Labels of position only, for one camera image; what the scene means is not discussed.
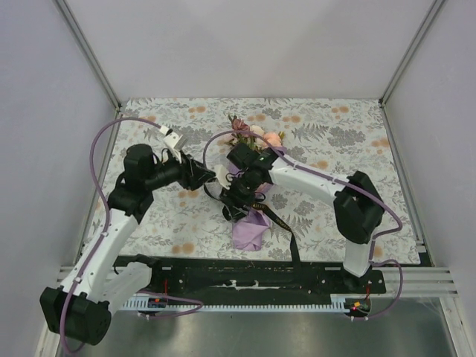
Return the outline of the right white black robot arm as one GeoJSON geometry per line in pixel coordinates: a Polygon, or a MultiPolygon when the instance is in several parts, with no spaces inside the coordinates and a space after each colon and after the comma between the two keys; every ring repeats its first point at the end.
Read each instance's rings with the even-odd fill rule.
{"type": "Polygon", "coordinates": [[[381,197],[367,174],[357,171],[351,176],[334,178],[277,150],[268,148],[256,153],[244,144],[236,145],[227,159],[237,168],[237,176],[221,164],[213,170],[222,186],[219,197],[228,220],[244,215],[261,184],[305,193],[333,208],[337,229],[347,240],[340,276],[342,287],[355,293],[367,285],[370,241],[384,213],[381,197]]]}

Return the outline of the dark pink fake flower stem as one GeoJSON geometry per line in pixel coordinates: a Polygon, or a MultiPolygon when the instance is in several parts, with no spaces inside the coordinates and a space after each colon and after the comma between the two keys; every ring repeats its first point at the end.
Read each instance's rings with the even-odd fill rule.
{"type": "Polygon", "coordinates": [[[231,134],[225,143],[230,147],[235,147],[237,144],[246,144],[254,151],[260,151],[259,135],[251,130],[251,127],[236,115],[228,115],[228,120],[231,125],[231,134]]]}

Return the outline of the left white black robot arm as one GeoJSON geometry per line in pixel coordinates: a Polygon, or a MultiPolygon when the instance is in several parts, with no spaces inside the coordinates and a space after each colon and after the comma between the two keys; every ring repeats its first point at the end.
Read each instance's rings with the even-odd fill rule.
{"type": "Polygon", "coordinates": [[[157,260],[139,254],[111,280],[112,270],[125,242],[135,232],[152,205],[155,190],[177,183],[196,190],[216,174],[189,155],[175,158],[167,152],[160,162],[146,144],[126,151],[123,172],[106,202],[106,220],[69,275],[57,288],[47,287],[39,302],[50,331],[61,342],[72,338],[96,345],[107,333],[114,314],[137,292],[158,291],[164,274],[157,260]]]}

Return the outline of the cream rose fake flower stem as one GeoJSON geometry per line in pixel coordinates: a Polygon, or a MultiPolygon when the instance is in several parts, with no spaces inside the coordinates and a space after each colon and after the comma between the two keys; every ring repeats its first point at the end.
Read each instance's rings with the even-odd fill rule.
{"type": "Polygon", "coordinates": [[[264,134],[264,145],[271,145],[273,147],[281,147],[283,145],[284,132],[267,132],[264,134]]]}

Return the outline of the black ribbon with gold text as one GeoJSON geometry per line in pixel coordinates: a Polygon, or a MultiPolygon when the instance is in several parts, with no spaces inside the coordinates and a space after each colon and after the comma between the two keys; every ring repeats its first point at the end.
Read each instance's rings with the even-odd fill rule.
{"type": "MultiPolygon", "coordinates": [[[[237,222],[232,223],[232,241],[234,247],[243,251],[259,251],[262,247],[263,234],[271,228],[274,223],[283,230],[290,233],[289,249],[292,258],[292,282],[298,283],[300,273],[302,272],[302,264],[298,251],[298,244],[294,232],[268,205],[264,203],[266,193],[271,189],[270,184],[261,185],[256,193],[256,201],[250,207],[248,215],[237,222]]],[[[204,186],[204,192],[215,199],[221,201],[221,197],[217,198],[211,194],[209,189],[204,186]]]]}

